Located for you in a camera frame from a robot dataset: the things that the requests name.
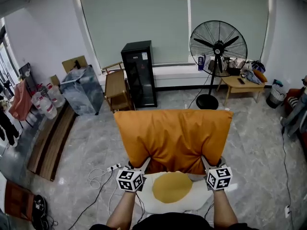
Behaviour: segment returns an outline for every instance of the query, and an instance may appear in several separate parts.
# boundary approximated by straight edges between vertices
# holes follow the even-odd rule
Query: fan base
[[[199,97],[196,99],[196,105],[200,109],[211,109],[211,110],[216,110],[219,107],[219,102],[218,100],[209,94],[201,94]]]

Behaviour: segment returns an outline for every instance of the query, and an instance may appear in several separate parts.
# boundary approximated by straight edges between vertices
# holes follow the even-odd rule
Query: phone
[[[245,84],[242,79],[238,78],[238,81],[243,85]]]

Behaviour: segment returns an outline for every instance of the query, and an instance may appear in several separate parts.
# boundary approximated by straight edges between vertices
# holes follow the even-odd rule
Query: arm
[[[224,190],[213,191],[214,229],[223,230],[238,223]]]
[[[125,192],[106,225],[112,229],[129,230],[136,192]]]

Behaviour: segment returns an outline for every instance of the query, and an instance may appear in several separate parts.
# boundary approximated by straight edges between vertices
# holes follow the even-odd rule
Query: black cabinet
[[[157,106],[151,41],[129,43],[121,51],[135,107]]]

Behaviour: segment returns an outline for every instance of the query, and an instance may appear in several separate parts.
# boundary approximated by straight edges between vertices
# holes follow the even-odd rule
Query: roller shade
[[[191,29],[211,20],[234,26],[244,37],[248,59],[260,59],[268,21],[268,0],[190,0]]]
[[[188,61],[187,0],[81,0],[100,66],[121,61],[126,43],[151,40],[153,62]]]

